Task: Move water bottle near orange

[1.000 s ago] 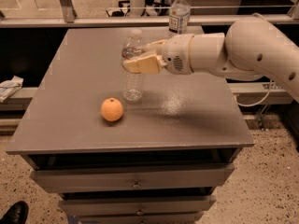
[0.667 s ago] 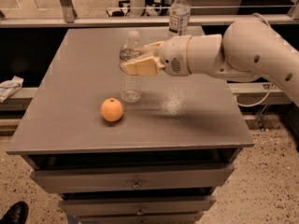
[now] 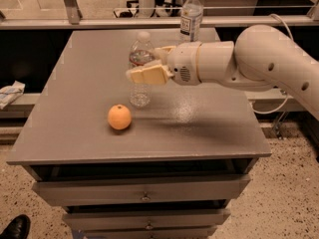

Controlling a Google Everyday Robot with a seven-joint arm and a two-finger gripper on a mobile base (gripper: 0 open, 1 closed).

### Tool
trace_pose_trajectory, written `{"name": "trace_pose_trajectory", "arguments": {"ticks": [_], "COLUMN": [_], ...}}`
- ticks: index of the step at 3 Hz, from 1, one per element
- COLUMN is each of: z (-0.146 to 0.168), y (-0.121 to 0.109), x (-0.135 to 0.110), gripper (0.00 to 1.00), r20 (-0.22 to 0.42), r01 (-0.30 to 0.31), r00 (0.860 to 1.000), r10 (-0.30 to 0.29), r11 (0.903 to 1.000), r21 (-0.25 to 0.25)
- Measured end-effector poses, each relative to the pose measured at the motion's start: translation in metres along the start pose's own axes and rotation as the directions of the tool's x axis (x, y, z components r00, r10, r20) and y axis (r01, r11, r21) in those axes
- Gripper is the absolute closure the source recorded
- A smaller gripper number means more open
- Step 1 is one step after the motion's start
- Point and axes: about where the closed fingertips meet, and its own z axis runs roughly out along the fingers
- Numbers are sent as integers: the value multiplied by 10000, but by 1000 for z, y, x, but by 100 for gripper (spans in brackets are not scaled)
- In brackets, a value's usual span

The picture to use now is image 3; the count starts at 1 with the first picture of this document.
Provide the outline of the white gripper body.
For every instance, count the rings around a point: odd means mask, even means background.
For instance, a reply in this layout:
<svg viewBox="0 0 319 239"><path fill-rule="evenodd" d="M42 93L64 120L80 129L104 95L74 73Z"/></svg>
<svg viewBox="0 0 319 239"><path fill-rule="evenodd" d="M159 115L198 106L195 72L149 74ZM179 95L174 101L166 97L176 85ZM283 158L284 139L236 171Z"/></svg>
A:
<svg viewBox="0 0 319 239"><path fill-rule="evenodd" d="M197 73L197 55L200 42L182 43L167 56L172 79L181 86L197 86L200 79Z"/></svg>

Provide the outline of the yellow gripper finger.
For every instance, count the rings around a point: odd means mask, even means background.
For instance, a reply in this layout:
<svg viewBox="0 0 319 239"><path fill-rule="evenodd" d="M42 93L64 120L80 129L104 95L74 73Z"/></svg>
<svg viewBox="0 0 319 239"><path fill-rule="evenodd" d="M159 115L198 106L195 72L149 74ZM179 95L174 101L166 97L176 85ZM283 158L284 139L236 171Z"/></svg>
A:
<svg viewBox="0 0 319 239"><path fill-rule="evenodd" d="M173 77L167 66L135 67L126 71L127 78L135 84L165 85Z"/></svg>
<svg viewBox="0 0 319 239"><path fill-rule="evenodd" d="M167 57L169 55L169 53L175 49L175 46L164 46L164 47L157 47L154 49L154 54L155 54L155 57L158 59L158 60L161 60L161 62L163 64L166 64L167 63Z"/></svg>

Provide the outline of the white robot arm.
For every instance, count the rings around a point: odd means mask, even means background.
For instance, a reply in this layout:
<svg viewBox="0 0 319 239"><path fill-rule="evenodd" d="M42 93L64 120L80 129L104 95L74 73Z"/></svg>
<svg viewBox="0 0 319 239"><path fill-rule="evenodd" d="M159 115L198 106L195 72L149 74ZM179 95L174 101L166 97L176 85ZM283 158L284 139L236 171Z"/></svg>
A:
<svg viewBox="0 0 319 239"><path fill-rule="evenodd" d="M319 120L319 62L268 25L246 28L237 40L190 42L155 49L156 58L127 70L129 81L182 86L215 83L249 92L280 88Z"/></svg>

